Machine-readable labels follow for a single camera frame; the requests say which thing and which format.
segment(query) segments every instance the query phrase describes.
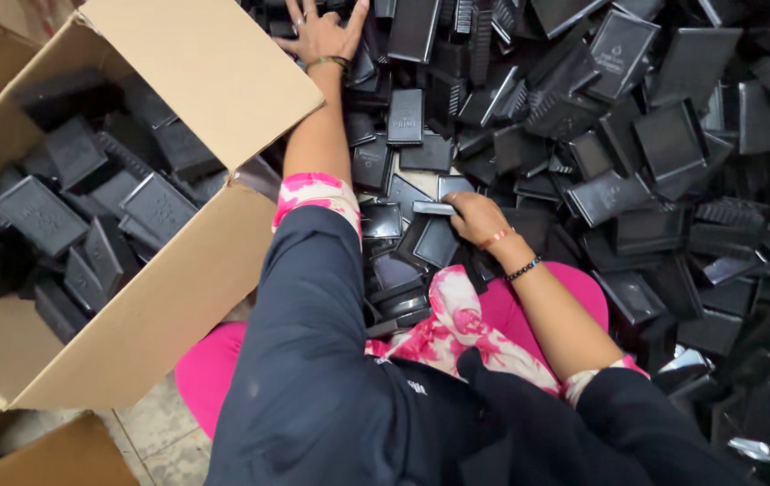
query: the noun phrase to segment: hand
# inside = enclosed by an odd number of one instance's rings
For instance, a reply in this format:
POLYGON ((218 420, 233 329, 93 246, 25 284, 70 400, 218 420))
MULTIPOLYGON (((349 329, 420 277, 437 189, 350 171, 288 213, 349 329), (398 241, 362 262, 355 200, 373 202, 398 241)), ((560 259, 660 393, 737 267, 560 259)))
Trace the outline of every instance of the hand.
POLYGON ((444 197, 457 210, 459 216, 451 217, 451 224, 464 239, 478 246, 502 231, 508 235, 493 243, 487 251, 502 264, 509 274, 520 270, 535 258, 535 253, 511 225, 495 202, 474 192, 453 192, 444 197))
POLYGON ((510 230, 511 225, 508 224, 499 206, 480 193, 448 193, 444 201, 457 210, 458 216, 451 217, 454 229, 476 246, 493 238, 501 231, 510 230))
POLYGON ((277 45, 295 54, 306 64, 316 62, 320 57, 342 57, 351 60, 358 49, 364 20, 370 9, 370 0, 358 0, 346 28, 340 27, 340 16, 328 12, 319 17, 316 0, 303 0, 304 13, 298 7, 298 0, 285 0, 289 16, 298 30, 298 40, 274 38, 277 45))

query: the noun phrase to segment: pink floral sleeve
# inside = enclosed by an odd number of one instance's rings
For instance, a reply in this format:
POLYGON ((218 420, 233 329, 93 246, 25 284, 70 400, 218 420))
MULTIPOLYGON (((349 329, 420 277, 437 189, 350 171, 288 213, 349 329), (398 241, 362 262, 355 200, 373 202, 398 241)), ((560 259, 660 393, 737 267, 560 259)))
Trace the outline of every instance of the pink floral sleeve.
MULTIPOLYGON (((640 367, 634 362, 634 359, 631 359, 630 356, 626 356, 625 358, 616 361, 607 368, 633 369, 646 378, 650 377, 649 374, 640 369, 640 367)), ((600 369, 581 371, 579 373, 575 373, 571 376, 571 378, 565 380, 565 400, 567 400, 571 406, 577 408, 577 402, 580 400, 580 395, 583 394, 583 390, 586 390, 586 387, 593 380, 593 378, 595 378, 595 375, 600 372, 600 369)))
POLYGON ((277 231, 277 226, 290 211, 301 206, 326 207, 343 216, 361 240, 361 210, 348 183, 321 172, 295 174, 283 179, 272 231, 277 231))

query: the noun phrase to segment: copper bracelet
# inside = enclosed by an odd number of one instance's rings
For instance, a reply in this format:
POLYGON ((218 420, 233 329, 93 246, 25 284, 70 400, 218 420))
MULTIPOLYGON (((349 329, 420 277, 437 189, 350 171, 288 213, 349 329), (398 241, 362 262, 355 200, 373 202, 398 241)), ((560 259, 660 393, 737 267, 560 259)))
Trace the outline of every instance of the copper bracelet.
POLYGON ((492 245, 492 244, 496 243, 497 241, 499 241, 499 240, 500 240, 500 239, 502 239, 502 238, 505 238, 506 236, 508 236, 509 234, 511 234, 513 231, 514 231, 514 228, 513 228, 513 227, 511 227, 511 228, 509 228, 509 229, 503 229, 503 230, 502 230, 502 231, 500 231, 499 233, 497 233, 497 234, 494 234, 494 235, 493 235, 493 236, 492 236, 490 239, 488 239, 487 241, 484 241, 484 242, 482 242, 480 245, 478 245, 478 249, 479 249, 479 250, 482 250, 482 251, 483 251, 483 250, 486 250, 487 248, 489 248, 489 247, 490 247, 490 245, 492 245))

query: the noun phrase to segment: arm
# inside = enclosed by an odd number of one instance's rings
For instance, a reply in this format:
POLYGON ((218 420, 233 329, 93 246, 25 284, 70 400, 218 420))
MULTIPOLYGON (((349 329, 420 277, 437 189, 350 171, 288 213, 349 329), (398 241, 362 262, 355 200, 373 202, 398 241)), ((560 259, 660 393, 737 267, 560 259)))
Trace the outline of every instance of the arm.
POLYGON ((274 40, 307 64, 307 73, 326 95, 326 103, 293 132, 285 151, 283 177, 322 172, 350 183, 349 145, 340 100, 343 69, 336 62, 318 63, 318 60, 327 56, 352 59, 367 18, 369 0, 355 4, 346 28, 339 26, 340 17, 336 13, 319 18, 315 0, 304 0, 306 15, 301 13, 296 0, 286 0, 286 5, 294 24, 298 25, 299 39, 274 40))
MULTIPOLYGON (((451 193, 447 198, 460 214, 452 216, 453 226, 470 242, 479 245, 509 229, 502 211, 490 199, 470 192, 451 193)), ((491 245, 489 251, 509 275, 535 258, 526 241, 514 232, 491 245)), ((535 339, 560 380, 581 371, 606 368, 623 358, 616 343, 543 263, 511 284, 520 296, 535 339)))

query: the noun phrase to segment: floor tile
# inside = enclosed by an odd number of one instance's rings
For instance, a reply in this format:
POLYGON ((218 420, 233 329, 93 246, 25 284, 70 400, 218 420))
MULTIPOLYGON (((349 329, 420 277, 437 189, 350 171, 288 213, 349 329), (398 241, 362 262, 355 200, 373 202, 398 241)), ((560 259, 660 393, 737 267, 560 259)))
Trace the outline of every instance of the floor tile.
POLYGON ((120 420, 118 420, 114 410, 95 412, 95 414, 106 424, 106 428, 109 429, 109 435, 112 436, 115 445, 118 446, 121 456, 124 456, 124 460, 127 461, 130 471, 139 480, 139 484, 142 486, 155 486, 151 475, 148 473, 148 469, 145 468, 145 464, 139 458, 136 448, 132 446, 130 438, 127 436, 123 425, 120 425, 120 420))
POLYGON ((145 459, 156 486, 199 486, 208 474, 211 441, 196 429, 145 459))
POLYGON ((115 412, 143 461, 199 428, 177 392, 174 373, 138 404, 115 412))

